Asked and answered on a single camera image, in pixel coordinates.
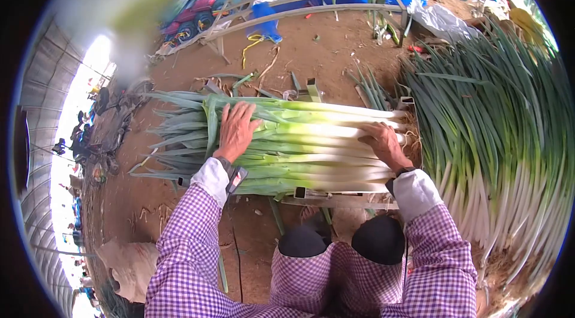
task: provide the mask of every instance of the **checkered clothing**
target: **checkered clothing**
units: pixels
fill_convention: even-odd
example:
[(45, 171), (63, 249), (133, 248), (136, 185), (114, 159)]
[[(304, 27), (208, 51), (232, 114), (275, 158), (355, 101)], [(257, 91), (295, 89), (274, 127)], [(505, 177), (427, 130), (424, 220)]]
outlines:
[(272, 262), (269, 304), (243, 304), (217, 286), (221, 209), (192, 185), (158, 240), (147, 317), (474, 317), (477, 272), (470, 245), (443, 204), (415, 218), (406, 235), (414, 271), (403, 289), (403, 264), (383, 266), (343, 242), (310, 258)]

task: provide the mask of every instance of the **leek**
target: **leek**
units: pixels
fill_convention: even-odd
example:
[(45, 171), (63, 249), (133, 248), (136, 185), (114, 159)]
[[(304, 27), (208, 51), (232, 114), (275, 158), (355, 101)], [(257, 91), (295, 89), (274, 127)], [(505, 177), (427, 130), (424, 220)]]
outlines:
[(235, 162), (249, 171), (237, 194), (292, 194), (296, 187), (321, 192), (387, 192), (385, 182), (394, 173), (370, 146), (357, 140), (365, 135), (358, 127), (384, 122), (398, 129), (402, 144), (409, 142), (405, 132), (415, 131), (410, 128), (413, 120), (404, 111), (183, 91), (148, 95), (178, 106), (174, 111), (160, 111), (166, 119), (149, 130), (163, 138), (152, 147), (169, 148), (151, 155), (167, 169), (131, 174), (169, 180), (189, 179), (217, 148), (221, 110), (227, 103), (246, 100), (256, 104), (253, 116), (264, 123)]
[(494, 27), (426, 47), (431, 59), (415, 54), (403, 72), (424, 166), (462, 237), (482, 249), (478, 284), (493, 252), (509, 260), (503, 285), (526, 266), (533, 284), (557, 258), (573, 206), (574, 105), (556, 52)]

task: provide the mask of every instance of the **soil floor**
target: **soil floor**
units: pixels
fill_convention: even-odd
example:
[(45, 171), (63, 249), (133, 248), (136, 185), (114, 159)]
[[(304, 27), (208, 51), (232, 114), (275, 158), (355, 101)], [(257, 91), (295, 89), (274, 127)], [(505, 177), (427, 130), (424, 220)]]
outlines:
[[(429, 4), (434, 4), (434, 1), (429, 0)], [(442, 5), (463, 19), (471, 18), (471, 2), (442, 0)], [(280, 20), (278, 31), (284, 39), (279, 44), (277, 61), (265, 76), (263, 88), (281, 96), (277, 91), (294, 88), (289, 73), (293, 71), (301, 85), (305, 84), (306, 79), (315, 77), (324, 92), (325, 102), (363, 106), (354, 89), (354, 82), (343, 75), (346, 69), (355, 70), (353, 59), (359, 60), (360, 64), (369, 64), (376, 78), (391, 88), (393, 80), (399, 76), (399, 58), (409, 55), (407, 47), (416, 39), (414, 34), (418, 29), (414, 24), (403, 48), (398, 48), (393, 40), (384, 40), (383, 46), (378, 46), (371, 38), (366, 17), (365, 12), (342, 11), (339, 12), (338, 22), (333, 12), (315, 13), (308, 19), (296, 16)], [(246, 68), (242, 70), (241, 52), (249, 43), (243, 31), (226, 35), (225, 51), (231, 65), (226, 65), (210, 48), (192, 45), (180, 50), (177, 55), (166, 57), (151, 69), (149, 75), (157, 90), (185, 91), (197, 89), (202, 84), (194, 79), (196, 77), (209, 77), (214, 73), (243, 75), (253, 70), (262, 72), (274, 57), (273, 43), (263, 42), (248, 49)], [(223, 80), (228, 87), (232, 82)], [(255, 95), (253, 89), (243, 90), (245, 96)], [(90, 195), (90, 202), (85, 204), (83, 218), (87, 226), (84, 229), (88, 252), (94, 252), (111, 239), (121, 242), (155, 242), (165, 226), (167, 213), (175, 208), (184, 193), (183, 190), (175, 192), (169, 182), (132, 177), (126, 173), (145, 158), (143, 155), (151, 152), (149, 145), (159, 141), (158, 136), (146, 130), (162, 122), (162, 118), (154, 115), (152, 109), (163, 106), (161, 102), (152, 100), (138, 109), (131, 131), (117, 151), (121, 172), (116, 177), (109, 177), (103, 186)], [(297, 206), (279, 205), (287, 228), (298, 222), (300, 209)], [(239, 255), (234, 249), (232, 226)], [(230, 298), (240, 300), (238, 267), (241, 264), (243, 301), (267, 302), (271, 258), (277, 239), (280, 238), (268, 198), (232, 197), (222, 214), (219, 233)], [(104, 267), (95, 259), (90, 259), (89, 264), (98, 289), (106, 276)]]

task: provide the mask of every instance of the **white plastic bag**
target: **white plastic bag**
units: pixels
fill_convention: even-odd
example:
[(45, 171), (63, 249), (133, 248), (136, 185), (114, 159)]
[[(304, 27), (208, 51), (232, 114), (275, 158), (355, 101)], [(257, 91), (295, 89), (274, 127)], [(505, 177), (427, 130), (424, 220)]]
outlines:
[(96, 254), (118, 281), (116, 294), (130, 302), (146, 302), (148, 283), (156, 272), (159, 256), (154, 243), (119, 243), (113, 239), (100, 246)]
[(476, 28), (469, 27), (464, 20), (439, 4), (423, 8), (421, 0), (411, 0), (407, 12), (412, 15), (415, 22), (427, 28), (436, 37), (450, 42), (477, 37), (479, 34)]

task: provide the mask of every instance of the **wristwatch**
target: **wristwatch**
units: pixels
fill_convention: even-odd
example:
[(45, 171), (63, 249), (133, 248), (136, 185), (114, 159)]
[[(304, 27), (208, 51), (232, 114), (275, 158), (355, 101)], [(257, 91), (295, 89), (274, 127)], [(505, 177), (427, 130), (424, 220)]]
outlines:
[(396, 178), (399, 177), (399, 176), (400, 176), (401, 174), (403, 174), (403, 173), (411, 172), (411, 171), (414, 171), (414, 170), (417, 170), (417, 168), (415, 168), (415, 167), (403, 167), (403, 168), (400, 168), (400, 170), (396, 172)]
[(243, 182), (243, 180), (248, 176), (248, 171), (245, 170), (243, 167), (234, 167), (224, 157), (214, 157), (218, 161), (220, 161), (221, 166), (224, 168), (226, 173), (228, 174), (229, 183), (226, 186), (226, 193), (228, 197), (233, 194), (236, 188)]

